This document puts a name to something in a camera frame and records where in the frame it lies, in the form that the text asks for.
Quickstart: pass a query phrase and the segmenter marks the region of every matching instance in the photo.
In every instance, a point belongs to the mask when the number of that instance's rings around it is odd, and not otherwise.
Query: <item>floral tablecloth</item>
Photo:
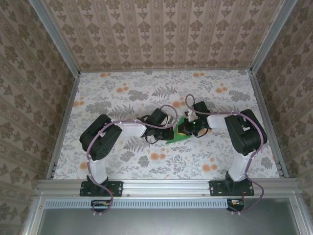
[[[249,108],[262,123],[245,70],[83,73],[54,179],[86,178],[86,153],[79,137],[100,114],[135,119],[171,104],[181,116],[187,111],[187,94],[204,100],[211,111]],[[233,152],[229,135],[222,129],[171,144],[158,141],[151,145],[144,138],[131,137],[117,141],[106,157],[106,170],[111,179],[224,178]],[[279,177],[270,144],[257,154],[249,175]]]

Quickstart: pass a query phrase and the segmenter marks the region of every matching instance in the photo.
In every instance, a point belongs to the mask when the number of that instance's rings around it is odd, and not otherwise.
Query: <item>patterned wallpaper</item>
[[[0,1],[0,234],[19,234],[73,77],[27,0]]]
[[[313,1],[297,2],[257,77],[289,174],[313,215]]]
[[[82,70],[249,67],[282,0],[44,0]]]

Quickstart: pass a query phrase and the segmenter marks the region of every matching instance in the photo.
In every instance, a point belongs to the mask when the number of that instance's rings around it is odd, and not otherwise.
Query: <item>beige wallpaper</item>
[[[282,0],[44,0],[82,70],[249,67]]]
[[[73,77],[27,0],[0,0],[0,234],[19,234]]]
[[[257,77],[289,174],[313,215],[313,1],[297,2]]]

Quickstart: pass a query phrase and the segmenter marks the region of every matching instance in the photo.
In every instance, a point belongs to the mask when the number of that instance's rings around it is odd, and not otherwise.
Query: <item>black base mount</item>
[[[254,196],[252,182],[248,179],[234,182],[228,172],[225,180],[209,181],[211,197],[217,196]]]
[[[121,197],[123,192],[122,181],[109,181],[107,178],[101,185],[111,191],[114,197]],[[87,181],[83,181],[81,184],[79,195],[81,197],[109,197],[110,194],[103,188],[95,185],[87,176]]]

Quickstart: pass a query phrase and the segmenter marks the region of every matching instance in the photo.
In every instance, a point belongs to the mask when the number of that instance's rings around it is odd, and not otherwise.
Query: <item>green object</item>
[[[185,136],[184,134],[178,133],[178,126],[181,125],[183,122],[184,122],[184,117],[181,117],[176,127],[174,128],[174,138],[170,141],[167,141],[166,143],[174,143],[177,141],[183,141],[191,137],[191,136]]]

